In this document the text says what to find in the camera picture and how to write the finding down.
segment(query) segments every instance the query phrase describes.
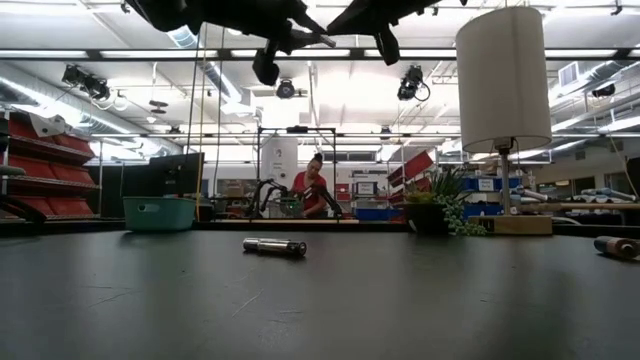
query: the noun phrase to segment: ceiling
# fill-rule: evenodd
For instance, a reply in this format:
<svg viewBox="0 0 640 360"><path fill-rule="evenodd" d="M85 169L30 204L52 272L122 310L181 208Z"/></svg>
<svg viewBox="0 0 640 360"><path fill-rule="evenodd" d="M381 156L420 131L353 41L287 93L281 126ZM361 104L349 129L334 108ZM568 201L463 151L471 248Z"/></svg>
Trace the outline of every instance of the ceiling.
<svg viewBox="0 0 640 360"><path fill-rule="evenodd" d="M350 0L308 0L310 15L323 26L340 14ZM623 0L623 12L610 16L615 1L580 0L553 1L531 0L507 2L509 5L526 3L553 14L545 21L546 47L598 48L635 47L640 44L640 0ZM401 47L452 47L458 30L473 17L502 7L504 0L470 0L466 8L458 0L444 0L438 6L437 16L427 11L422 16L411 15L392 29ZM31 49L171 49L176 45L166 34L155 30L135 12L125 14L120 1L114 0L52 0L0 1L0 23L3 36L0 48ZM215 25L207 25L201 42L208 48L260 48L265 41L254 36L233 35ZM336 37L338 47L375 47L367 36ZM61 82L66 67L64 62L54 61L6 61L9 65L35 76L55 87L65 89ZM120 90L129 100L129 106L119 111L109 111L128 122L137 124L151 132L165 132L169 125L186 127L189 119L199 128L200 120L205 124L204 132L216 132L221 118L222 131L241 132L255 129L253 116L238 116L227 112L218 101L218 92L208 81L204 81L196 69L196 86L192 94L194 64L189 62L161 62L157 64L155 87L152 89L154 64L146 62L79 62L83 70L108 80L112 90ZM309 65L307 61L278 59L281 78L292 79L296 88L308 93L310 90ZM431 97L428 101L398 101L396 93L400 78L410 65L418 64L429 78ZM313 124L309 97L294 100L279 100L265 95L269 87L261 85L250 61L224 62L216 64L224 76L237 88L243 89L246 101L252 107L266 108L274 102L288 101L288 107L300 111L302 124ZM557 82L557 71L566 62L548 62L550 87ZM338 127L344 132L379 131L383 125L395 126L394 131L430 132L446 131L447 126L459 124L458 92L455 62L408 62L401 61L386 66L382 61L315 61L311 64L317 74L313 106L320 126ZM635 85L627 84L631 94ZM77 90L70 92L86 99ZM156 116L149 123L152 99L169 104L165 115ZM587 97L590 107L599 106L599 101ZM584 97L574 98L553 108L553 122L561 122L585 112Z"/></svg>

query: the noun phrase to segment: woman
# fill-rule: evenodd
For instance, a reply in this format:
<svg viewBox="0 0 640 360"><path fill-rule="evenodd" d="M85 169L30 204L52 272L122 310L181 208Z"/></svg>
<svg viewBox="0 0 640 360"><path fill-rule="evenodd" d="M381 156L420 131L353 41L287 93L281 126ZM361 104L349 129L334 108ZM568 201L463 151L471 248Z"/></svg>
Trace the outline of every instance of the woman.
<svg viewBox="0 0 640 360"><path fill-rule="evenodd" d="M293 186L291 190L294 193L303 194L312 185L327 187L327 181L320 176L320 170L322 169L322 154L315 154L313 159L309 161L307 165L307 171L302 171L293 180ZM327 202L319 196L316 192L312 192L311 195L304 199L304 212L302 213L306 218L317 218L326 215L324 207Z"/></svg>

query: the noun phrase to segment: teal basket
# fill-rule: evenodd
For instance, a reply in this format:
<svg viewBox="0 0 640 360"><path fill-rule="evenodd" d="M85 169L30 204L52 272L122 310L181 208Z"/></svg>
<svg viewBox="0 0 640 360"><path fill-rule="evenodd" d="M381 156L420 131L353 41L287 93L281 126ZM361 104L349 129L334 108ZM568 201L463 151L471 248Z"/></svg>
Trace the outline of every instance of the teal basket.
<svg viewBox="0 0 640 360"><path fill-rule="evenodd" d="M196 201L183 198L125 197L124 218L131 231L180 231L191 228Z"/></svg>

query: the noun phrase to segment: desk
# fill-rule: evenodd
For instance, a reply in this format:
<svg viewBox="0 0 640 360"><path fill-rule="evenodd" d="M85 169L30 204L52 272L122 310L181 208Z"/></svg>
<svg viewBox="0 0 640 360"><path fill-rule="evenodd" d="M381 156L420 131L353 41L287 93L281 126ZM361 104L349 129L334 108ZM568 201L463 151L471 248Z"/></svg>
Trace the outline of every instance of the desk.
<svg viewBox="0 0 640 360"><path fill-rule="evenodd" d="M306 241L304 260L242 252ZM592 239L104 232L0 241L1 359L637 359Z"/></svg>

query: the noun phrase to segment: table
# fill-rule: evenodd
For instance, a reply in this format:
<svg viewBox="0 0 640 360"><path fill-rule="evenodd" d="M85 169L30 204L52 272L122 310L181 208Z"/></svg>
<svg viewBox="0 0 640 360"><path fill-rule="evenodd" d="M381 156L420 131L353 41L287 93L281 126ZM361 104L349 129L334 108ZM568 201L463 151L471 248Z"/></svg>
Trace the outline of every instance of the table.
<svg viewBox="0 0 640 360"><path fill-rule="evenodd" d="M245 237L309 246L303 260ZM0 358L637 359L640 267L591 239L104 232L0 241Z"/></svg>

